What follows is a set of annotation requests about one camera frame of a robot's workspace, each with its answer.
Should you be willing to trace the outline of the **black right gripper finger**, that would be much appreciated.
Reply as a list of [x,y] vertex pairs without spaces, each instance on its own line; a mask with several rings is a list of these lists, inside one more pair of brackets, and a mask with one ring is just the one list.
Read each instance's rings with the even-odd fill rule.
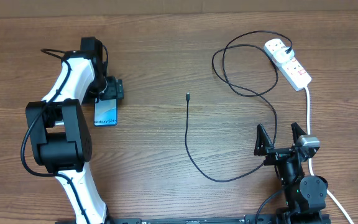
[[293,143],[295,145],[303,145],[302,140],[303,140],[303,136],[305,136],[306,133],[300,128],[298,123],[296,122],[292,123],[291,130],[293,135]]
[[257,138],[255,142],[254,155],[266,156],[271,150],[274,149],[273,142],[268,136],[262,124],[257,125]]

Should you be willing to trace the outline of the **white charger plug adapter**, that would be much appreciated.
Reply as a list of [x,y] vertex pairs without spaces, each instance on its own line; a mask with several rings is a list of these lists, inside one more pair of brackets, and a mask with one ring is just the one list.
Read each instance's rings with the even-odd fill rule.
[[283,47],[277,50],[273,57],[277,64],[283,64],[291,60],[295,56],[294,51],[290,47]]

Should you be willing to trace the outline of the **white power strip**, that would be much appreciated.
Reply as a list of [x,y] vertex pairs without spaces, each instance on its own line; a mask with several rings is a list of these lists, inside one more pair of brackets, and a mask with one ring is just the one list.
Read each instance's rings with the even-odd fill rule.
[[265,43],[264,50],[295,91],[300,91],[308,86],[312,78],[295,57],[283,64],[276,63],[273,54],[283,47],[287,46],[280,39],[272,39]]

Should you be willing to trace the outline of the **blue Samsung Galaxy smartphone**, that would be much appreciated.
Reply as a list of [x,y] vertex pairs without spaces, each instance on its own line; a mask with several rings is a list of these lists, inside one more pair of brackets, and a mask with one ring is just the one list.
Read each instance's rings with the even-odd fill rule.
[[96,100],[94,104],[94,125],[117,125],[117,100]]

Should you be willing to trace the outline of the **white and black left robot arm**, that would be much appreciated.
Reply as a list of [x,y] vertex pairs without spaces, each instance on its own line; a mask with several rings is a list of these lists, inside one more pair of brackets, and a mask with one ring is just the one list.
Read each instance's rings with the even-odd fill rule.
[[74,223],[113,223],[91,173],[93,144],[82,106],[94,105],[96,127],[117,125],[117,106],[124,99],[122,80],[108,74],[107,47],[95,37],[82,38],[79,50],[41,51],[58,58],[62,70],[52,89],[26,106],[22,165],[41,176],[27,165],[25,148],[30,143],[35,162],[47,170],[43,176],[56,178],[66,192]]

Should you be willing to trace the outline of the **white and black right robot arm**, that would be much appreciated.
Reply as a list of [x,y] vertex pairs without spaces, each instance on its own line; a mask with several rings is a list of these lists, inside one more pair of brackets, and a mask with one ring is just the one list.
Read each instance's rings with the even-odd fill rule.
[[[264,165],[274,166],[282,188],[266,199],[259,207],[254,223],[331,223],[329,215],[321,213],[326,208],[328,181],[318,175],[305,175],[302,162],[313,158],[320,148],[319,139],[306,134],[297,123],[291,124],[293,144],[276,148],[264,126],[257,126],[254,154],[265,156]],[[286,207],[276,209],[273,215],[261,217],[260,213],[268,201],[284,193]]]

